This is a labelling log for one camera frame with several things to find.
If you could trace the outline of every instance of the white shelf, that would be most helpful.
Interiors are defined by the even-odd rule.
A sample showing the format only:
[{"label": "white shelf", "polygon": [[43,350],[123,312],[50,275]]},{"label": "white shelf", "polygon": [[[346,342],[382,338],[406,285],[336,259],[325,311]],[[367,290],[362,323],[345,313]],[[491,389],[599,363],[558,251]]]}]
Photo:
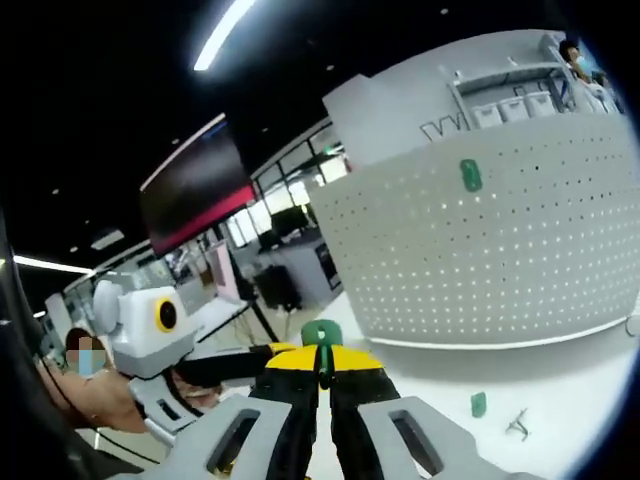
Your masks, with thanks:
[{"label": "white shelf", "polygon": [[469,95],[485,88],[497,87],[507,83],[549,78],[554,73],[563,75],[562,64],[557,62],[533,63],[497,70],[488,75],[455,80],[453,85],[461,95]]}]

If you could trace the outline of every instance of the pegboard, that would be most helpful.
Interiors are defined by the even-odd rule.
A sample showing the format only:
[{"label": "pegboard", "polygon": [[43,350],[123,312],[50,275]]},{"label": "pegboard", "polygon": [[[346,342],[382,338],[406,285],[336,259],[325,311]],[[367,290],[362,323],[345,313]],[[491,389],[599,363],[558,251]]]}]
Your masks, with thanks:
[{"label": "pegboard", "polygon": [[[312,194],[373,341],[510,348],[622,321],[640,286],[635,138],[623,116],[476,130]],[[473,159],[483,188],[465,189]]]}]

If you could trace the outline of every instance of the floor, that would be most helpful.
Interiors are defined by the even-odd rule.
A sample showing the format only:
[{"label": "floor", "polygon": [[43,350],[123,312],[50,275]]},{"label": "floor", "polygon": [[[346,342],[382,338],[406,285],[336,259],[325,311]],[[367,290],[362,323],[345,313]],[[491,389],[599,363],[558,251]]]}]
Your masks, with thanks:
[{"label": "floor", "polygon": [[[262,306],[262,310],[275,334],[281,340],[295,337],[305,323],[315,319],[321,312],[320,308],[305,309],[296,311],[287,317],[284,312],[270,310],[264,306]],[[222,348],[234,348],[269,343],[269,337],[256,319],[253,311],[248,310],[240,318],[224,326],[205,340],[205,343],[211,343]],[[92,444],[94,448],[109,452],[142,468],[148,468],[153,463],[113,445],[107,438],[156,462],[161,461],[167,454],[167,448],[150,434],[131,434],[108,428],[100,429],[100,432],[102,435],[96,438],[96,433],[92,430],[79,431],[80,435]]]}]

